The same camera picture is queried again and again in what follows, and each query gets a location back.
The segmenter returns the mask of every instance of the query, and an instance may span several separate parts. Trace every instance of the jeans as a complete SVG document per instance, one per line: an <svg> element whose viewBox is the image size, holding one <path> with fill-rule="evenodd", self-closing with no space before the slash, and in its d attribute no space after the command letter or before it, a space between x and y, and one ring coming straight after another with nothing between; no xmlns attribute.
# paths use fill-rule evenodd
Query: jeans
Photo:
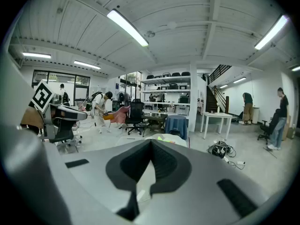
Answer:
<svg viewBox="0 0 300 225"><path fill-rule="evenodd" d="M271 144L273 144L275 147L281 147L282 134L283 129L285 128L285 124L286 118L279 118L278 124L276 125L273 133L270 136Z"/></svg>

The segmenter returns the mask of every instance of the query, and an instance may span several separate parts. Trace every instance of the blue cloth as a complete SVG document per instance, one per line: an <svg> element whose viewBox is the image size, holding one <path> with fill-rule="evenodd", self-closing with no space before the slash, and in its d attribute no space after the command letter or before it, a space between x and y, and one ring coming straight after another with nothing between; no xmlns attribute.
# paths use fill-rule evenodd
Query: blue cloth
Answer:
<svg viewBox="0 0 300 225"><path fill-rule="evenodd" d="M188 138L187 118L178 115L168 116L165 122L165 133L170 134L172 131L180 132L179 137L186 140Z"/></svg>
<svg viewBox="0 0 300 225"><path fill-rule="evenodd" d="M276 127L273 130L273 133L270 136L271 144L273 144L274 147L281 147L282 134L283 129L285 128L285 124L286 118L279 117L278 124L276 125Z"/></svg>

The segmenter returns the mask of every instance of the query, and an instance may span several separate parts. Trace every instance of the man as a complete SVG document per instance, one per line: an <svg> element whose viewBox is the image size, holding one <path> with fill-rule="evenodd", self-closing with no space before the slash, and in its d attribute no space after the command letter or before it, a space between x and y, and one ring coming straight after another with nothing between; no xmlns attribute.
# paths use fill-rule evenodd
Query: man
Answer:
<svg viewBox="0 0 300 225"><path fill-rule="evenodd" d="M253 100L250 93L244 92L243 93L244 98L244 117L243 121L239 121L240 124L251 124L251 121L253 119Z"/></svg>
<svg viewBox="0 0 300 225"><path fill-rule="evenodd" d="M98 94L92 102L92 110L90 111L90 115L92 118L95 116L95 109L99 111L99 125L101 127L105 126L103 113L105 111L105 103L108 99L112 99L113 94L112 92L107 92L104 95L102 93Z"/></svg>
<svg viewBox="0 0 300 225"><path fill-rule="evenodd" d="M70 106L70 103L69 103L70 99L69 99L68 94L66 93L65 85L63 83L60 85L60 93L61 93L61 97L62 97L62 104L65 106Z"/></svg>
<svg viewBox="0 0 300 225"><path fill-rule="evenodd" d="M271 144L268 145L268 148L271 150L281 149L283 129L285 128L285 125L288 123L287 118L289 117L289 101L287 100L287 97L284 94L282 88L278 88L277 95L281 98L280 112L279 112L278 123L274 128L273 133L270 136Z"/></svg>

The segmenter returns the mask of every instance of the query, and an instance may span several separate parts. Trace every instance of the sneaker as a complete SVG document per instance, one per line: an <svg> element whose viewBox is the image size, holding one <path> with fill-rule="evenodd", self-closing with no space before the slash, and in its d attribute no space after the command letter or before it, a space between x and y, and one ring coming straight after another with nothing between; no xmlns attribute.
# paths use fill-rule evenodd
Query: sneaker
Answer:
<svg viewBox="0 0 300 225"><path fill-rule="evenodd" d="M273 144L269 144L267 147L271 150L277 150L277 148Z"/></svg>

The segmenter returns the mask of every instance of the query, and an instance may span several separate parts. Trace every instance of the sign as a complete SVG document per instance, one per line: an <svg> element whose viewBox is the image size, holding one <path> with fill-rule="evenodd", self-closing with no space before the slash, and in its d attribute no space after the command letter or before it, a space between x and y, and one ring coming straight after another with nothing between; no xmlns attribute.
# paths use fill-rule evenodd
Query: sign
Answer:
<svg viewBox="0 0 300 225"><path fill-rule="evenodd" d="M41 80L37 86L36 93L32 98L32 102L34 105L40 110L42 113L46 110L48 104L54 96L54 92L52 92L47 83Z"/></svg>

